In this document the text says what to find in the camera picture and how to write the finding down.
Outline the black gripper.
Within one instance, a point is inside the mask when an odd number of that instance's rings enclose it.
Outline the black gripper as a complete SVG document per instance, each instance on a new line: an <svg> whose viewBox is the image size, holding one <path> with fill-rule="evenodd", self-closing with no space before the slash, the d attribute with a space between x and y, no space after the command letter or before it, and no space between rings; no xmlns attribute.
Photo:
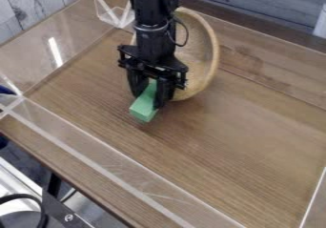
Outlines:
<svg viewBox="0 0 326 228"><path fill-rule="evenodd" d="M182 90L186 88L188 67L174 55L159 62L148 62L138 54L135 45L119 45L117 51L120 53L119 66L127 70L128 86L135 97L147 88L150 78L160 77L156 80L154 108L163 108L174 98L175 87Z"/></svg>

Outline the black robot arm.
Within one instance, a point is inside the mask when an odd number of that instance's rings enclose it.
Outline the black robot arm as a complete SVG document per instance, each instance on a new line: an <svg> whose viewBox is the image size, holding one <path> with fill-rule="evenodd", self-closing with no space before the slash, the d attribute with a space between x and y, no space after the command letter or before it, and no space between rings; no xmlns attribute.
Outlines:
<svg viewBox="0 0 326 228"><path fill-rule="evenodd" d="M174 99L176 89L186 87L187 65L175 56L176 25L186 28L176 18L178 0L130 0L135 12L135 45L119 45L119 66L127 71L131 92L138 97L150 80L156 81L152 107L160 109Z"/></svg>

